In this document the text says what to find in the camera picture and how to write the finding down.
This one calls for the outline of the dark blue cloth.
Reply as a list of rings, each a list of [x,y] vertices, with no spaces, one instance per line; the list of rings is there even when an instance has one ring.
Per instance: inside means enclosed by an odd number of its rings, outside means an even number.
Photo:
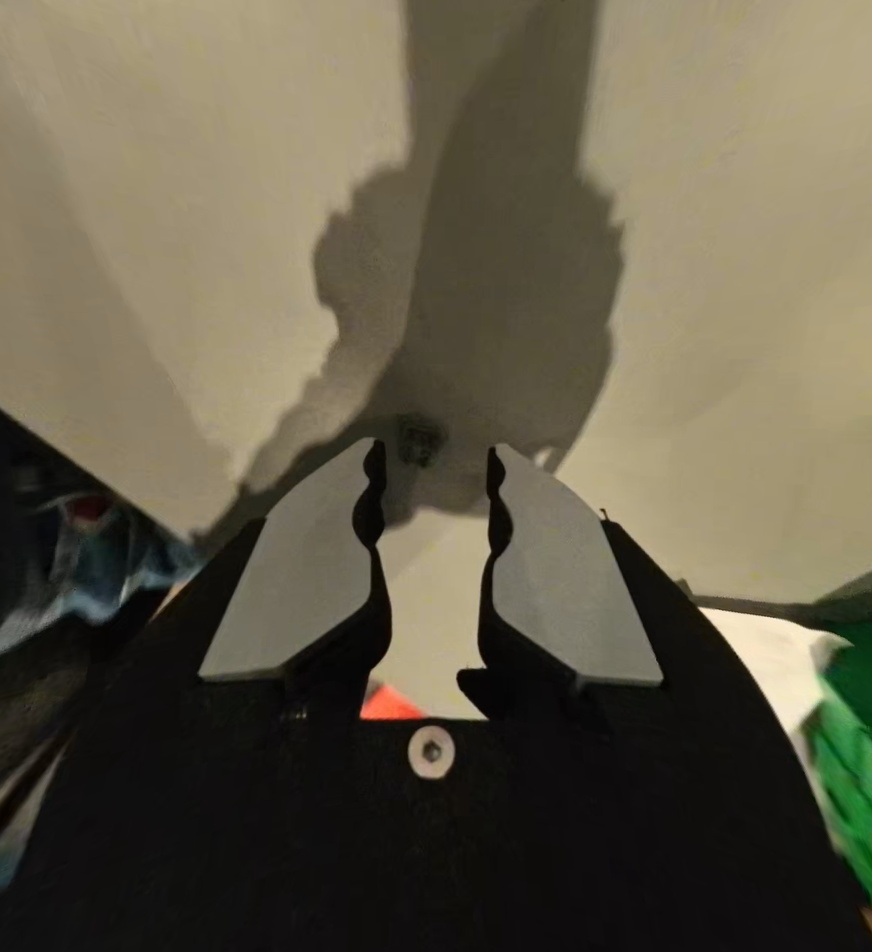
[[[67,617],[108,623],[200,566],[190,543],[0,411],[0,656]]]

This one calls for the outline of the red brick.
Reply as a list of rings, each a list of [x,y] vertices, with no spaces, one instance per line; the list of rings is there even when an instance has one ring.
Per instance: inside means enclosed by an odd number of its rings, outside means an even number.
[[[360,708],[361,720],[420,720],[424,716],[424,712],[390,684],[368,684]]]

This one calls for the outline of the white sheet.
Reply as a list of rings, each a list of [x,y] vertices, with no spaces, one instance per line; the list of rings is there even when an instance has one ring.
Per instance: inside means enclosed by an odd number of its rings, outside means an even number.
[[[746,665],[800,753],[802,729],[821,699],[820,676],[842,652],[846,638],[768,616],[702,608]]]

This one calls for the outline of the small dark grey brick piece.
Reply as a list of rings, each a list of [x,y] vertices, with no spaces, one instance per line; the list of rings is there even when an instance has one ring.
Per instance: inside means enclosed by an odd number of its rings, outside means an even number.
[[[436,421],[418,414],[401,414],[397,418],[396,449],[406,467],[429,469],[446,443],[446,432]]]

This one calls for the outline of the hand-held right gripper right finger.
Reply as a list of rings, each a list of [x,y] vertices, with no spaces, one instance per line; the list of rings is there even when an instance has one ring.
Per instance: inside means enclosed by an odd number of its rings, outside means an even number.
[[[662,669],[602,518],[507,445],[487,458],[489,558],[477,645],[487,667],[570,688],[656,688]]]

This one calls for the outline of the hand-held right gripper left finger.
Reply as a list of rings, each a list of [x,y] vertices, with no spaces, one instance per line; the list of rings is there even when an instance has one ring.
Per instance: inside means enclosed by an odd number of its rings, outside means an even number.
[[[389,641],[378,542],[385,446],[359,439],[270,510],[204,655],[202,679],[268,679],[370,610]]]

